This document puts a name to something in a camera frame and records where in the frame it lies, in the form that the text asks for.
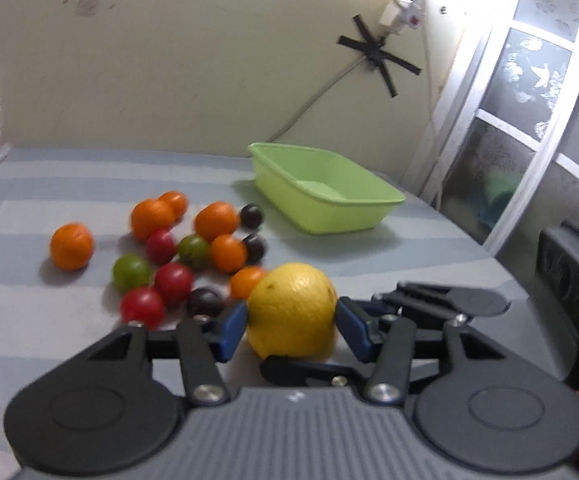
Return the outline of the dark plum front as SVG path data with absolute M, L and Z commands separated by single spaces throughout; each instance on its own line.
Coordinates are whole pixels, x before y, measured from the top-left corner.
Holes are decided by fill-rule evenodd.
M 198 287 L 192 290 L 185 305 L 188 315 L 206 315 L 209 318 L 215 318 L 225 308 L 222 296 L 210 287 Z

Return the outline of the large yellow citrus fruit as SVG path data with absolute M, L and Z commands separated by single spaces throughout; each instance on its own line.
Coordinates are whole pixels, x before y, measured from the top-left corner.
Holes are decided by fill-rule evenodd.
M 260 359 L 328 359 L 335 348 L 338 295 L 321 270 L 285 263 L 265 275 L 247 299 L 247 340 Z

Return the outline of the small orange back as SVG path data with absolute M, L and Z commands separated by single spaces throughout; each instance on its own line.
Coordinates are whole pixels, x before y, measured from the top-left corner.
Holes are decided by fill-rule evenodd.
M 176 222 L 180 222 L 183 219 L 188 208 L 188 199 L 186 195 L 178 191 L 168 191 L 160 195 L 159 200 L 171 207 Z

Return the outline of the dark plum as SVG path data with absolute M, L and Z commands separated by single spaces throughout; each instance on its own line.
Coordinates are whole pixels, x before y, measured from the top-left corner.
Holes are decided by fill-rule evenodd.
M 198 287 L 192 290 L 185 305 L 188 315 L 206 315 L 209 318 L 215 318 L 225 308 L 222 296 L 210 287 Z
M 264 211 L 256 204 L 247 204 L 239 211 L 239 222 L 243 229 L 257 231 L 264 222 Z
M 258 264 L 268 250 L 265 239 L 258 233 L 247 235 L 242 240 L 242 244 L 244 244 L 246 248 L 248 264 Z

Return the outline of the red tomato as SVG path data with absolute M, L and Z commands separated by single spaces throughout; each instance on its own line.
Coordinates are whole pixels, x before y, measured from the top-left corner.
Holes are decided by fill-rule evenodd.
M 188 266 L 170 262 L 155 273 L 154 286 L 168 308 L 177 308 L 190 296 L 194 285 L 194 274 Z
M 137 287 L 124 295 L 120 301 L 123 323 L 140 322 L 148 330 L 155 330 L 163 322 L 167 307 L 157 290 L 152 287 Z
M 178 252 L 175 237 L 166 229 L 152 232 L 146 240 L 145 250 L 147 258 L 156 266 L 171 262 Z

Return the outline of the green plastic basin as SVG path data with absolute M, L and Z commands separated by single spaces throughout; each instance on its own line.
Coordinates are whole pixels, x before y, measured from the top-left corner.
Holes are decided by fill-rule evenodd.
M 260 192 L 309 234 L 370 230 L 405 202 L 393 185 L 331 151 L 257 142 L 248 152 Z

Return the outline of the green tomato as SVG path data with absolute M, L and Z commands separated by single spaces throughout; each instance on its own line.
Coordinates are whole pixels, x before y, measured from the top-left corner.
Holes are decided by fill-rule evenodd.
M 125 294 L 134 288 L 148 286 L 152 281 L 152 267 L 142 257 L 126 254 L 116 260 L 111 275 L 114 287 Z
M 178 261 L 200 272 L 209 266 L 210 246 L 197 234 L 186 235 L 178 243 Z

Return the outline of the red tomato front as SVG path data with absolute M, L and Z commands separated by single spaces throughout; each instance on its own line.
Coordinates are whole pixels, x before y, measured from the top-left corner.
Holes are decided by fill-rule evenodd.
M 148 330 L 155 330 L 163 322 L 167 307 L 157 290 L 152 287 L 137 287 L 124 295 L 120 301 L 123 323 L 140 322 Z

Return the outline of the white window frame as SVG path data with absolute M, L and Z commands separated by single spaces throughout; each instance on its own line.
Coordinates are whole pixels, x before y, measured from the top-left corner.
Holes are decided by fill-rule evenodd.
M 460 47 L 404 184 L 503 260 L 579 220 L 579 0 L 469 0 Z

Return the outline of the striped blue white cloth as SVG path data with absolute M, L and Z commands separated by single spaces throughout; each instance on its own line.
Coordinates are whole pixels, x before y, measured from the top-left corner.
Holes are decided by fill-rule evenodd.
M 246 158 L 105 150 L 23 150 L 0 165 L 0 479 L 17 468 L 2 430 L 4 408 L 35 378 L 109 333 L 118 321 L 111 268 L 140 245 L 129 230 L 137 203 L 168 191 L 190 210 L 214 202 L 262 203 Z M 480 330 L 556 377 L 574 351 L 495 258 L 431 207 L 409 197 L 376 228 L 312 236 L 265 205 L 268 268 L 302 261 L 341 295 L 367 298 L 399 282 L 487 287 L 510 299 L 501 320 Z M 50 239 L 80 222 L 93 234 L 87 266 L 63 271 Z

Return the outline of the dark plum back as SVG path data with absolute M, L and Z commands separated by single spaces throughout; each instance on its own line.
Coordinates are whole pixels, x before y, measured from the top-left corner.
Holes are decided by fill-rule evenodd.
M 247 204 L 239 211 L 239 222 L 243 229 L 257 231 L 264 222 L 264 211 L 256 204 Z

